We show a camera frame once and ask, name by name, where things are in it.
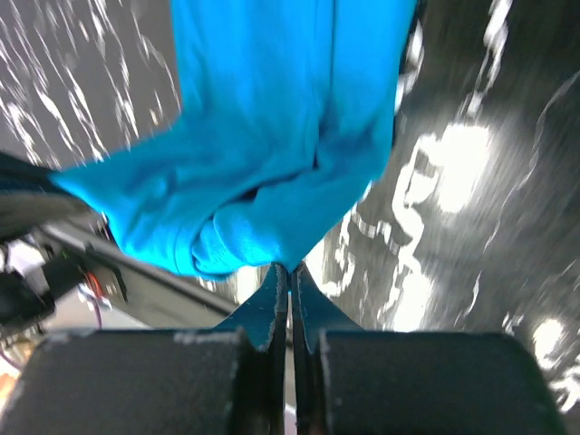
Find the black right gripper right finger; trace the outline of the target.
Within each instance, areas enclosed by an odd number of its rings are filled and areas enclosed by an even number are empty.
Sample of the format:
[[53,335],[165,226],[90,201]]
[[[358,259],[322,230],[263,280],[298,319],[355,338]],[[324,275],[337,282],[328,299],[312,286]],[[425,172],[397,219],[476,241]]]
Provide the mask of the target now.
[[290,276],[301,434],[564,434],[534,358],[500,333],[367,331]]

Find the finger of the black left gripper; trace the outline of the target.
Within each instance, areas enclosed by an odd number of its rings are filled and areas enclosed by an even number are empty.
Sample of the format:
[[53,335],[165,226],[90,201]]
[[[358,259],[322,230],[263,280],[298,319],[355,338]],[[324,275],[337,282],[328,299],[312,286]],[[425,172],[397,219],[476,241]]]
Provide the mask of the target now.
[[64,220],[92,209],[56,187],[54,170],[1,152],[1,239],[17,239],[47,222]]

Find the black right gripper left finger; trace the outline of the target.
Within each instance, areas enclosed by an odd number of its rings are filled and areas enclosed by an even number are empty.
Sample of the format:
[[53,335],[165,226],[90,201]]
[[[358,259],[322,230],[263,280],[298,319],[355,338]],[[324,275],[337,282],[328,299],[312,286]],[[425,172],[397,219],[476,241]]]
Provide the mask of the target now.
[[34,351],[1,412],[4,434],[280,434],[287,276],[211,329],[77,330]]

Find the bright blue t shirt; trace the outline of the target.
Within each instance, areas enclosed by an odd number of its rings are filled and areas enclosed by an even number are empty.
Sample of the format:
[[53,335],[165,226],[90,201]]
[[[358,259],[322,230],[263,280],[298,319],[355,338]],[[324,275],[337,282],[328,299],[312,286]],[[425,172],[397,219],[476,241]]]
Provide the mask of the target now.
[[383,173],[412,1],[174,1],[182,112],[52,182],[184,276],[296,268]]

